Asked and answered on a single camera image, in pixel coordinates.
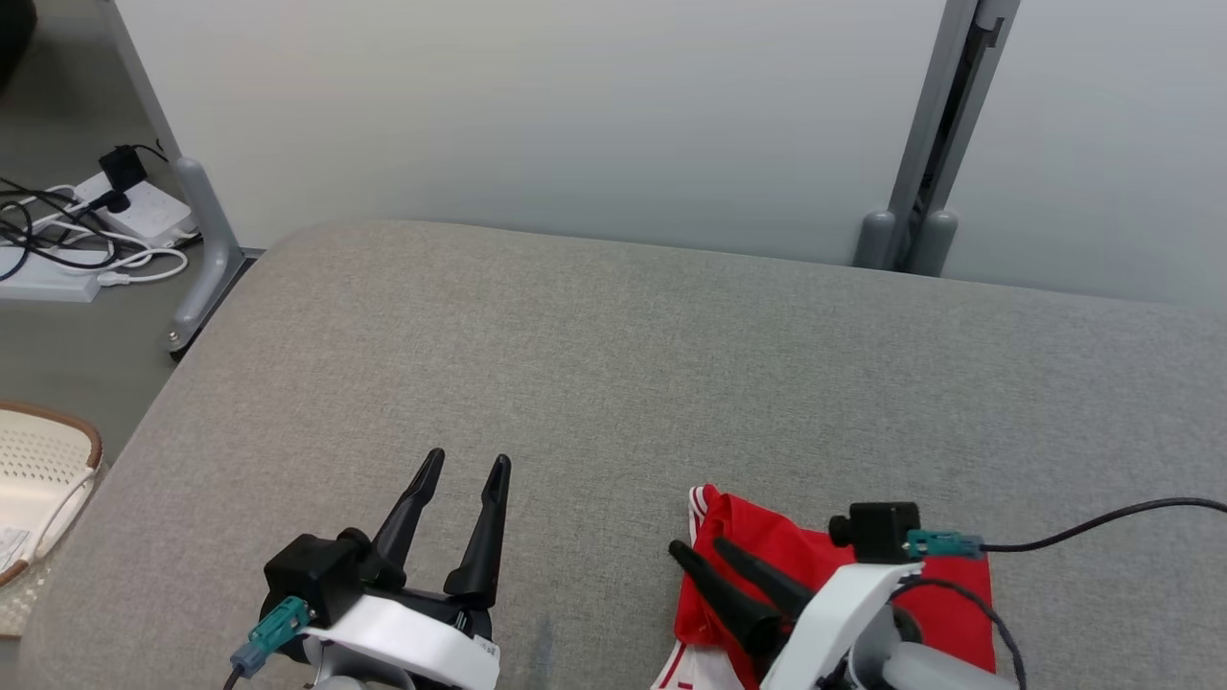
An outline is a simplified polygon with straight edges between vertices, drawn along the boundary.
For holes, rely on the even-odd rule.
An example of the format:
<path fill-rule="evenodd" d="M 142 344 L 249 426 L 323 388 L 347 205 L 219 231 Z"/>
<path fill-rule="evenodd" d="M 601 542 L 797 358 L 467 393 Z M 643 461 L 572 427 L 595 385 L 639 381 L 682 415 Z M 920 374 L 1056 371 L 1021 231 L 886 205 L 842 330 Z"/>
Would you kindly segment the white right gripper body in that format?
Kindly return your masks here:
<path fill-rule="evenodd" d="M 812 689 L 831 676 L 901 581 L 924 564 L 847 564 L 802 608 L 791 637 L 761 681 L 763 689 Z"/>

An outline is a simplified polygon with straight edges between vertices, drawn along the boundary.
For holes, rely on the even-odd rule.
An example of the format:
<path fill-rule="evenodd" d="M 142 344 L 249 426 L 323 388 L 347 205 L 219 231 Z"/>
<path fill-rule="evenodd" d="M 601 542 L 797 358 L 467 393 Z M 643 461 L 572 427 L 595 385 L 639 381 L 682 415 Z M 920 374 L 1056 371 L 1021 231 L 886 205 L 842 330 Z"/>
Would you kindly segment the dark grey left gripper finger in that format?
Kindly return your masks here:
<path fill-rule="evenodd" d="M 470 609 L 496 605 L 507 524 L 512 462 L 501 454 L 483 486 L 481 511 L 459 567 L 448 573 L 443 593 Z"/>
<path fill-rule="evenodd" d="M 402 588 L 405 561 L 422 512 L 434 497 L 445 463 L 445 451 L 434 448 L 402 490 L 390 514 L 371 539 L 368 582 L 380 588 Z"/>

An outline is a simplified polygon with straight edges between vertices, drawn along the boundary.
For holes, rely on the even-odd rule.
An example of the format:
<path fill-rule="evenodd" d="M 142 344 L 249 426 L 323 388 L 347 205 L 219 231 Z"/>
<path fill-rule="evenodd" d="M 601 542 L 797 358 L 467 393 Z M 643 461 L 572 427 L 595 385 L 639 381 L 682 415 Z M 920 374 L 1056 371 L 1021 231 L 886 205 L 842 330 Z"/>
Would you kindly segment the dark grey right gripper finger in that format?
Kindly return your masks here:
<path fill-rule="evenodd" d="M 802 609 L 814 598 L 812 589 L 783 572 L 782 568 L 775 568 L 737 544 L 733 544 L 728 538 L 715 538 L 713 545 L 725 564 L 741 578 L 748 581 L 748 584 L 753 584 L 761 591 L 785 620 L 798 621 L 802 615 Z"/>
<path fill-rule="evenodd" d="M 670 541 L 669 554 L 745 654 L 771 654 L 778 647 L 783 615 L 775 607 L 737 588 L 686 541 Z"/>

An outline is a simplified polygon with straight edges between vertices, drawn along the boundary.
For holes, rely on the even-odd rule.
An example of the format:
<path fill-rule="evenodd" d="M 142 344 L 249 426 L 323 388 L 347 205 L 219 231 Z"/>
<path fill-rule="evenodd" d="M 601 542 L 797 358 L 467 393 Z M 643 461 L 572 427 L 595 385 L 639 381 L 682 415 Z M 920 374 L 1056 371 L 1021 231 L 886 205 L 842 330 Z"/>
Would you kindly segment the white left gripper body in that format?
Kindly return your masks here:
<path fill-rule="evenodd" d="M 492 642 L 490 609 L 470 609 L 444 597 L 449 618 L 427 614 L 402 600 L 369 594 L 360 580 L 328 586 L 317 618 L 301 632 L 303 654 L 318 688 L 367 688 L 384 681 L 413 689 L 494 689 L 499 649 Z"/>

